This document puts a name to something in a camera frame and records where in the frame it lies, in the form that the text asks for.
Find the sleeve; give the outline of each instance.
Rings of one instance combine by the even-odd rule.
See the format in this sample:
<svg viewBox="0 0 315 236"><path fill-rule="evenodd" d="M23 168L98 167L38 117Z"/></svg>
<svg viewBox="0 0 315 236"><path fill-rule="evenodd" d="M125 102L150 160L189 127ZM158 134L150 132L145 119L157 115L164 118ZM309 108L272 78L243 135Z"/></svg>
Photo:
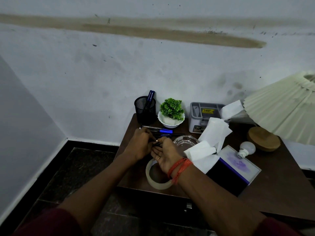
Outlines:
<svg viewBox="0 0 315 236"><path fill-rule="evenodd" d="M285 223L279 222L274 218L266 218L261 222L253 236L301 236L302 234L293 230Z"/></svg>
<svg viewBox="0 0 315 236"><path fill-rule="evenodd" d="M49 210L17 229L12 236L82 236L77 220L66 210Z"/></svg>

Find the black mesh pen holder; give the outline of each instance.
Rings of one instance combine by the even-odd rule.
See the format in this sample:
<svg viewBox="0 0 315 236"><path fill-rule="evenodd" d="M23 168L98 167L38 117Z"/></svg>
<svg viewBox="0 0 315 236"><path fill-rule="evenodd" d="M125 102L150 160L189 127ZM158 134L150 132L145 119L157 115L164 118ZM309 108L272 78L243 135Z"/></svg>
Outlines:
<svg viewBox="0 0 315 236"><path fill-rule="evenodd" d="M137 121L142 125L150 125L157 119L155 111L155 99L152 98L151 106L143 109L146 104L148 96L141 96L135 100L135 108L137 114Z"/></svg>

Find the tape roll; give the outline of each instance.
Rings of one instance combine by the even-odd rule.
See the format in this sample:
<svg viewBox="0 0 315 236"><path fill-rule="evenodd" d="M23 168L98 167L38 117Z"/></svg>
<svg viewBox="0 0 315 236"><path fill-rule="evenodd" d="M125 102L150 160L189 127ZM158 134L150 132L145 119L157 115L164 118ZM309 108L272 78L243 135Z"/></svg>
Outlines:
<svg viewBox="0 0 315 236"><path fill-rule="evenodd" d="M152 178L150 177L150 175L149 175L150 169L151 169L151 167L152 167L154 164L156 164L156 163L157 163L157 161L156 161L155 159L151 159L151 160L148 162L148 164L147 164L147 167L146 167L146 176L147 176L147 179L148 179L149 184L150 184L153 188L155 188L155 189L157 189L157 190L165 190L165 189L167 189L167 188L170 188L170 187L172 186L172 181L171 181L171 180L169 180L169 181L166 182L166 183L157 183L157 182L155 182L154 180L152 180Z"/></svg>

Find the pleated lampshade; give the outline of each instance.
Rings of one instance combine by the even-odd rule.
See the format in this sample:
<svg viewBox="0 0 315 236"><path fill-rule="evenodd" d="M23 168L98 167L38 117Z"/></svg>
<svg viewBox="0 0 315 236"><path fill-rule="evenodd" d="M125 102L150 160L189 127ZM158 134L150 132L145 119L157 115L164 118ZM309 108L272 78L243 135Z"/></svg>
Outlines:
<svg viewBox="0 0 315 236"><path fill-rule="evenodd" d="M267 131L315 145L315 73L302 71L254 92L245 111Z"/></svg>

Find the bracelet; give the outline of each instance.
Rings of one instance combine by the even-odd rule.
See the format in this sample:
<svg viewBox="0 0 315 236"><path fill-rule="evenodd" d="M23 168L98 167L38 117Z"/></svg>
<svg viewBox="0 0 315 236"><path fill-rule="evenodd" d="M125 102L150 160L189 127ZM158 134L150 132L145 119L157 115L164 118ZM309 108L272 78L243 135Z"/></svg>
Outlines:
<svg viewBox="0 0 315 236"><path fill-rule="evenodd" d="M184 163L181 165L181 167L179 168L176 176L172 179L172 183L177 185L177 181L178 181L178 177L179 175L186 170L187 167L189 167L191 164L193 164L189 159L185 158Z"/></svg>
<svg viewBox="0 0 315 236"><path fill-rule="evenodd" d="M173 170L179 166L179 164L181 164L183 161L185 161L185 158L182 158L180 160L178 160L177 162L174 163L174 165L172 165L172 167L168 170L167 172L167 177L170 179L171 177L171 173L173 172Z"/></svg>

